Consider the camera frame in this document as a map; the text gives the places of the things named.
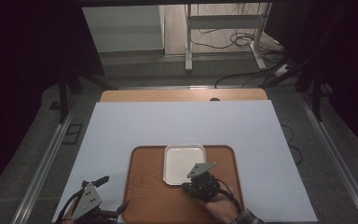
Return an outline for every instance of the white dish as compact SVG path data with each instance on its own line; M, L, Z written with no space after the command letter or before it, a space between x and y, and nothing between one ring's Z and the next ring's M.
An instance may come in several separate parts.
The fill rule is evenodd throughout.
M169 185L189 182L188 172L196 163L205 162L205 148L201 145L169 145L164 152L163 180Z

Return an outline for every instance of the brown tray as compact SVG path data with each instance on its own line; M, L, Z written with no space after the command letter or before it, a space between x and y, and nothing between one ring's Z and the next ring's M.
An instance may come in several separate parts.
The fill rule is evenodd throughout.
M204 146L210 170L224 181L243 207L234 151L228 146ZM203 206L180 186L162 179L165 147L137 147L131 153L124 202L130 201L123 219L128 223L215 223Z

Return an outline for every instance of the white desk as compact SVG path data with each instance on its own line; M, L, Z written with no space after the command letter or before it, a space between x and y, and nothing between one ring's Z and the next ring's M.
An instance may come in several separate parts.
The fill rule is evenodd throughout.
M58 211L82 180L104 175L101 208L116 210L134 148L187 143L234 149L244 203L258 217L317 221L269 100L98 103Z

